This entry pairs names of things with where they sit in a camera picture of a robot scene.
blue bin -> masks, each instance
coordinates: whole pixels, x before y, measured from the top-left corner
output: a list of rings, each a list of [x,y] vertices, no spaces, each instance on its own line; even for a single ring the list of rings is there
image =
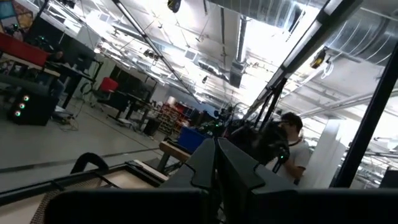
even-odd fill
[[[208,137],[200,134],[194,129],[183,127],[180,137],[178,138],[178,144],[187,149],[188,152],[193,153],[206,138]]]

red box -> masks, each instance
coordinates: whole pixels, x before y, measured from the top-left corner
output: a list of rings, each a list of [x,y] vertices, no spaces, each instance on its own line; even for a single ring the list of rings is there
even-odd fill
[[[49,54],[37,47],[0,33],[0,52],[43,67]]]

office chair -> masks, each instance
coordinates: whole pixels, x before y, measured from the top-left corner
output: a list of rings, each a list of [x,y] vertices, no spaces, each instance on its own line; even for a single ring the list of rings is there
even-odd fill
[[[96,102],[92,102],[91,97],[90,97],[90,106],[92,108],[94,108],[96,106],[96,103],[98,102],[98,100],[100,101],[107,101],[111,98],[111,94],[118,88],[119,84],[114,81],[113,79],[109,78],[109,77],[105,77],[102,82],[101,85],[99,86],[99,88],[97,90],[93,90],[91,92],[91,96],[94,96],[97,100]]]

dark hair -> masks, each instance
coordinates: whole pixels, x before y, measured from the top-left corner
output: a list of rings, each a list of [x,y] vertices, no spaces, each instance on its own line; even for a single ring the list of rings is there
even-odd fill
[[[299,116],[297,116],[295,113],[292,112],[288,112],[286,114],[283,114],[280,117],[281,121],[286,121],[288,122],[290,125],[295,125],[297,128],[297,132],[299,133],[301,131],[301,129],[303,128],[303,121],[301,120],[301,118]]]

gray floor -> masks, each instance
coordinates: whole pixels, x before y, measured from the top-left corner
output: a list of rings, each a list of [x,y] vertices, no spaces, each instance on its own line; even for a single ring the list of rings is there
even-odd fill
[[[80,107],[80,101],[72,101],[68,110],[76,114]],[[161,157],[159,150],[131,153],[158,148],[161,134],[156,134],[155,140],[135,133],[107,119],[107,113],[116,111],[106,108],[101,112],[83,105],[76,119],[78,131],[65,131],[52,121],[46,127],[18,126],[5,119],[4,110],[0,111],[0,191],[67,175],[73,163],[18,172],[9,172],[10,167],[74,160],[85,152],[101,156],[130,152],[106,158],[109,165]]]

